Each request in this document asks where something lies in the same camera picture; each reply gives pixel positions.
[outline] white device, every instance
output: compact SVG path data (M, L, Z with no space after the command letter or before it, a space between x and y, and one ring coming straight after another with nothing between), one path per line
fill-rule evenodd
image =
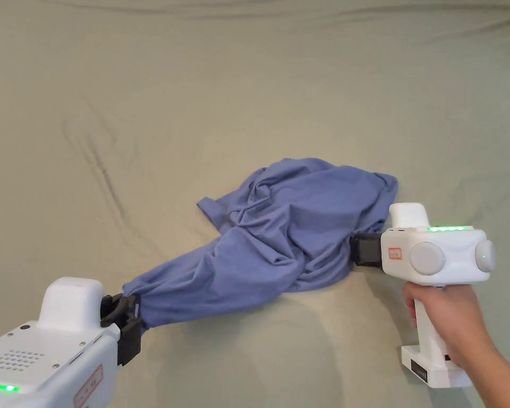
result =
M384 272L418 285L474 284L495 269L495 250L472 226L431 227L420 203L389 208L392 227L381 236ZM403 346L403 364L432 388L471 386L464 370L450 361L423 304L414 302L419 345Z
M117 387L116 324L100 326L104 288L63 277L44 296L39 320L0 337L0 407L103 408Z

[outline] sticker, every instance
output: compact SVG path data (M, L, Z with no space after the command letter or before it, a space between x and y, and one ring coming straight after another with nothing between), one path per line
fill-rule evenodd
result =
M390 259L402 259L403 258L403 251L400 248L389 248L389 258Z
M74 408L81 408L104 378L104 368L99 366L74 397Z
M426 382L427 384L429 383L429 377L427 376L427 370L425 368L423 368L422 366L420 366L419 364L417 364L415 361L413 361L412 359L410 359L410 368L412 369L412 371L414 371L416 373L416 375L421 379L423 380L424 382Z

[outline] round knob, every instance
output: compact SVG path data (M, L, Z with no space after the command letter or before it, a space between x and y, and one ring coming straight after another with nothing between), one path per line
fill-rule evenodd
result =
M434 275L440 272L445 262L444 253L432 242L420 242L410 251L410 264L421 275Z
M482 272L495 270L495 247L489 240L480 241L476 244L476 265Z

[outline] blue cloth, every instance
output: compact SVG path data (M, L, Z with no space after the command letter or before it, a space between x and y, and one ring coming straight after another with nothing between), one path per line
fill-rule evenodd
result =
M318 159L284 159L198 204L213 242L123 286L147 327L249 310L348 275L349 237L379 232L397 180Z

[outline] hand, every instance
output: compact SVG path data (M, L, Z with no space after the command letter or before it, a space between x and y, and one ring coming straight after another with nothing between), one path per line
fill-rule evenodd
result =
M470 285L451 285L439 290L407 282L404 295L414 325L414 299L423 303L436 332L447 345L447 354L457 365L462 366L470 355L496 351Z

